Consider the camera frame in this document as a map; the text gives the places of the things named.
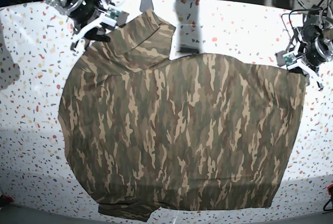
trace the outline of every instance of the cable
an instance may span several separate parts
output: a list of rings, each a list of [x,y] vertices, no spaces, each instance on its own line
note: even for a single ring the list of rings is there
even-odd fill
[[[321,4],[322,4],[323,2],[324,2],[324,0],[321,0],[321,1],[318,3],[317,7],[320,7]]]
[[[289,30],[287,29],[287,25],[285,24],[285,21],[284,21],[284,19],[283,19],[283,16],[285,16],[285,15],[289,15],[289,13],[282,14],[282,15],[281,15],[281,20],[282,20],[283,25],[285,26],[285,29],[287,30],[287,33],[288,33],[288,35],[289,35],[289,40],[291,41],[291,36],[290,36],[290,34],[289,34]]]
[[[314,8],[310,8],[310,9],[296,9],[296,10],[291,11],[289,13],[289,22],[290,22],[291,29],[293,29],[293,26],[291,23],[290,16],[293,12],[310,12],[310,11],[319,11],[319,10],[323,10],[323,9],[321,7],[314,7]]]
[[[330,202],[331,202],[331,200],[328,200],[328,202],[325,203],[325,205],[324,205],[324,207],[323,207],[323,210],[324,210],[325,212],[331,212],[331,211],[333,211],[333,208],[331,208],[331,209],[326,209],[327,205],[328,205]]]

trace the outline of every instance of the camouflage shirt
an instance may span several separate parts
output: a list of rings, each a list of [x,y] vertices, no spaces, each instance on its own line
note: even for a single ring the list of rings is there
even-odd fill
[[[270,207],[305,78],[224,55],[171,61],[174,30],[149,10],[76,63],[59,107],[71,169],[116,217]]]

